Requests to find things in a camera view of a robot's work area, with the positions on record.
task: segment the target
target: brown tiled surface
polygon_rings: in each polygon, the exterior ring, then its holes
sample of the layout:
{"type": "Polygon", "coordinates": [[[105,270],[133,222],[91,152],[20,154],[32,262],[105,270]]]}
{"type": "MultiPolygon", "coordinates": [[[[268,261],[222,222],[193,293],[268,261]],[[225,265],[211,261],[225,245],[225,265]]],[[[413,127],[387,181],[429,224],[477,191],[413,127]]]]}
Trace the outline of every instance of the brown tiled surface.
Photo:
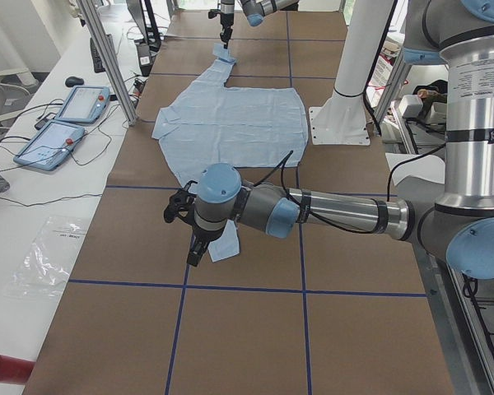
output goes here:
{"type": "Polygon", "coordinates": [[[341,12],[288,12],[291,40],[346,39],[347,27],[341,12]]]}
{"type": "Polygon", "coordinates": [[[170,394],[307,394],[301,295],[188,290],[170,394]]]}
{"type": "Polygon", "coordinates": [[[71,278],[183,284],[190,228],[163,221],[172,193],[107,188],[71,278]]]}
{"type": "Polygon", "coordinates": [[[68,284],[24,394],[163,393],[180,295],[68,284]]]}
{"type": "Polygon", "coordinates": [[[108,185],[178,187],[157,140],[151,138],[153,123],[138,122],[128,129],[108,185]]]}
{"type": "Polygon", "coordinates": [[[313,393],[454,393],[428,303],[308,295],[313,393]]]}
{"type": "MultiPolygon", "coordinates": [[[[170,33],[190,38],[165,41],[142,119],[212,63],[219,30],[206,12],[175,18],[170,33]]],[[[254,30],[238,16],[227,86],[292,82],[307,109],[323,105],[345,34],[332,12],[280,12],[254,30]]],[[[409,245],[320,225],[279,240],[241,225],[240,256],[188,270],[191,230],[163,222],[177,182],[152,129],[127,132],[25,395],[452,393],[409,245]]],[[[240,172],[256,181],[268,169],[240,172]]],[[[310,143],[300,167],[301,186],[325,192],[383,193],[387,175],[379,138],[310,143]]]]}

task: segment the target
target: white table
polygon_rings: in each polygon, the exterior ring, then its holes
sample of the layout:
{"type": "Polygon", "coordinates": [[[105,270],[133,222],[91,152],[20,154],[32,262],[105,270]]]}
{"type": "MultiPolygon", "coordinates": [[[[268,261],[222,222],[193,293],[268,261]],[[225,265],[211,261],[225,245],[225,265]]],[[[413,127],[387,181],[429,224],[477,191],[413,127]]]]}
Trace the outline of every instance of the white table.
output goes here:
{"type": "MultiPolygon", "coordinates": [[[[132,24],[105,23],[106,32],[111,33],[114,38],[123,79],[133,76],[133,72],[139,73],[135,45],[127,39],[127,31],[131,26],[132,24]]],[[[27,107],[49,103],[57,98],[65,99],[69,88],[64,85],[64,80],[70,76],[84,78],[87,85],[110,85],[106,73],[93,72],[89,39],[89,31],[84,28],[27,107]]],[[[128,87],[132,84],[133,79],[127,82],[128,87]]],[[[40,109],[21,116],[8,135],[33,137],[36,133],[33,127],[35,118],[42,114],[42,111],[43,109],[40,109]]],[[[120,108],[117,108],[103,124],[102,130],[109,134],[113,141],[106,153],[91,164],[79,167],[70,158],[50,174],[28,169],[6,171],[2,175],[11,188],[0,196],[32,203],[84,193],[102,193],[106,177],[126,133],[125,118],[120,108]]],[[[80,162],[87,161],[101,152],[107,141],[106,136],[95,131],[77,145],[74,155],[80,162]]],[[[4,145],[18,152],[25,144],[26,142],[19,142],[4,145]]],[[[0,148],[0,169],[14,166],[16,164],[12,161],[12,155],[0,148]]],[[[0,201],[0,354],[35,360],[58,305],[57,300],[13,299],[2,293],[4,286],[11,280],[12,273],[22,263],[31,242],[49,216],[91,219],[99,200],[99,197],[84,197],[29,208],[0,201]]],[[[0,395],[20,394],[22,390],[22,386],[0,384],[0,395]]]]}

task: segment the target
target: plastic bag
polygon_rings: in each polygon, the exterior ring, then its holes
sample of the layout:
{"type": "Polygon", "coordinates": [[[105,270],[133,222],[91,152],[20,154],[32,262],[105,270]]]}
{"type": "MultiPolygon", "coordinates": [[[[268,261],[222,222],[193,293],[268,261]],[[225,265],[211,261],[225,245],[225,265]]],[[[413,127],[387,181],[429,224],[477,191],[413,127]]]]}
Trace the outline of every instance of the plastic bag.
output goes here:
{"type": "Polygon", "coordinates": [[[91,220],[51,216],[40,229],[24,262],[6,284],[7,296],[28,299],[60,298],[91,220]]]}

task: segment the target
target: black computer mouse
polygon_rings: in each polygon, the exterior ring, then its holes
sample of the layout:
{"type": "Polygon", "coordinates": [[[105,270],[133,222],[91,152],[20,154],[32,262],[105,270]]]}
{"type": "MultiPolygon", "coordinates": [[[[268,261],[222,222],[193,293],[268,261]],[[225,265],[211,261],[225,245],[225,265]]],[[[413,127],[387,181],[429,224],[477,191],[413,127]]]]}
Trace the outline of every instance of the black computer mouse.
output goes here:
{"type": "Polygon", "coordinates": [[[66,78],[66,81],[64,82],[64,84],[68,88],[72,88],[75,85],[84,85],[84,80],[80,77],[71,76],[71,77],[66,78]]]}

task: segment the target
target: black keyboard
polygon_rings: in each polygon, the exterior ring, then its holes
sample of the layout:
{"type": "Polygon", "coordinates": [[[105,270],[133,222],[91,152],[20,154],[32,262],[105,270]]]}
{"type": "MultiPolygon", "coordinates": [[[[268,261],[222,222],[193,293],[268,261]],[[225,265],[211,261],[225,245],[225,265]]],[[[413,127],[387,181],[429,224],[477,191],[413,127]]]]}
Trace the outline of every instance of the black keyboard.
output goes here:
{"type": "MultiPolygon", "coordinates": [[[[106,35],[108,37],[108,41],[110,42],[112,48],[114,47],[114,41],[112,39],[112,35],[106,35]]],[[[102,59],[100,58],[99,51],[97,51],[96,45],[93,42],[93,39],[90,37],[90,52],[91,52],[91,60],[93,61],[93,71],[94,72],[105,72],[105,67],[102,64],[102,59]]]]}

